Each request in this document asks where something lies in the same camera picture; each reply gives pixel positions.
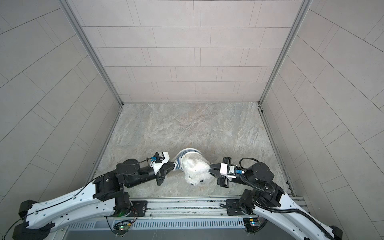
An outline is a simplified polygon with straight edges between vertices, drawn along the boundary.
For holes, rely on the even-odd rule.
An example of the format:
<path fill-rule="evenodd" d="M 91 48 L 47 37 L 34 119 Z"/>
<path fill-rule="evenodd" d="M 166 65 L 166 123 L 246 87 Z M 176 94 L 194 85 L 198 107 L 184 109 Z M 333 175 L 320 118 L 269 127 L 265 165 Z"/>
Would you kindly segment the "blue white striped sweater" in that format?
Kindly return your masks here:
<path fill-rule="evenodd" d="M 194 148 L 186 148 L 181 150 L 173 159 L 174 171 L 189 169 L 195 166 L 195 162 L 203 160 L 202 153 Z"/>

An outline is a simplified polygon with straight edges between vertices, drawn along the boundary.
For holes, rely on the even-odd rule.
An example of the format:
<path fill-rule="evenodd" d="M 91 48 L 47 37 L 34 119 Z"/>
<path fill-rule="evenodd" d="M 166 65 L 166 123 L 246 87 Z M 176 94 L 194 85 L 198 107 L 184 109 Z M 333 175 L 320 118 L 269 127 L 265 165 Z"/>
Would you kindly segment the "white teddy bear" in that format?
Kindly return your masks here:
<path fill-rule="evenodd" d="M 199 163 L 196 161 L 194 167 L 184 170 L 187 183 L 190 185 L 199 185 L 209 181 L 212 178 L 209 169 L 210 163 L 204 157 Z"/>

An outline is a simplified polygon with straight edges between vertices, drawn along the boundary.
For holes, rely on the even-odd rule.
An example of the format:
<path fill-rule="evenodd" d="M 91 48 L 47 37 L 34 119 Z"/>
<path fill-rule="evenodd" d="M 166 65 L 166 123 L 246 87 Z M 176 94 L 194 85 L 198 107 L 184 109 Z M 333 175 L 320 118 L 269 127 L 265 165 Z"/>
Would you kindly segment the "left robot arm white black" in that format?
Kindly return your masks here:
<path fill-rule="evenodd" d="M 22 223 L 15 226 L 14 240 L 43 240 L 64 226 L 95 217 L 116 217 L 130 214 L 133 205 L 125 188 L 156 180 L 160 186 L 166 175 L 176 167 L 169 160 L 145 160 L 148 166 L 128 159 L 113 171 L 91 180 L 84 187 L 44 202 L 27 200 L 21 203 Z"/>

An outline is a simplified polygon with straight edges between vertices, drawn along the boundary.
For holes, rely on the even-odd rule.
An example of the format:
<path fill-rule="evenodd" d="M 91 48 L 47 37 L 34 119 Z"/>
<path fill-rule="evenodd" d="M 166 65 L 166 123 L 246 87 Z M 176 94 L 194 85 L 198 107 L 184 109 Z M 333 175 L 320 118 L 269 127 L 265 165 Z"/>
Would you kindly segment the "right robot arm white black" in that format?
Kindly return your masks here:
<path fill-rule="evenodd" d="M 298 205 L 274 181 L 270 168 L 258 160 L 248 167 L 233 165 L 231 158 L 220 164 L 210 165 L 209 173 L 217 178 L 220 187 L 230 183 L 248 187 L 238 200 L 227 200 L 221 204 L 229 216 L 248 216 L 246 232 L 254 234 L 268 222 L 273 223 L 296 240 L 340 240 L 343 231 L 327 226 Z"/>

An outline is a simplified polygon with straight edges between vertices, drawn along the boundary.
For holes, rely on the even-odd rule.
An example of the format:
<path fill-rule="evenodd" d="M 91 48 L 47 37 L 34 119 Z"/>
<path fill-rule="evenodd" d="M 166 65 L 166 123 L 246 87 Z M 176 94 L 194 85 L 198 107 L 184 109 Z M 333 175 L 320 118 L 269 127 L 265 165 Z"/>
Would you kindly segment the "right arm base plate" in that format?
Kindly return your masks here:
<path fill-rule="evenodd" d="M 226 209 L 228 216 L 256 216 L 253 212 L 256 205 L 252 200 L 227 199 L 225 204 L 220 204 L 220 207 Z"/>

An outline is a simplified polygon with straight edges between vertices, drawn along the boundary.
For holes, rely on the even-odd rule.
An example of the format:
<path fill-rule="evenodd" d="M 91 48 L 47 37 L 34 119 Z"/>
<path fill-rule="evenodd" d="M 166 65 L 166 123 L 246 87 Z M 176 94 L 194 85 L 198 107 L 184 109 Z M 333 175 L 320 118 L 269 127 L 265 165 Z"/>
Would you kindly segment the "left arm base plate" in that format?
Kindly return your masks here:
<path fill-rule="evenodd" d="M 111 218 L 137 218 L 144 217 L 146 215 L 148 207 L 148 201 L 131 201 L 130 208 L 122 208 L 121 210 L 115 210 L 113 214 L 109 215 Z"/>

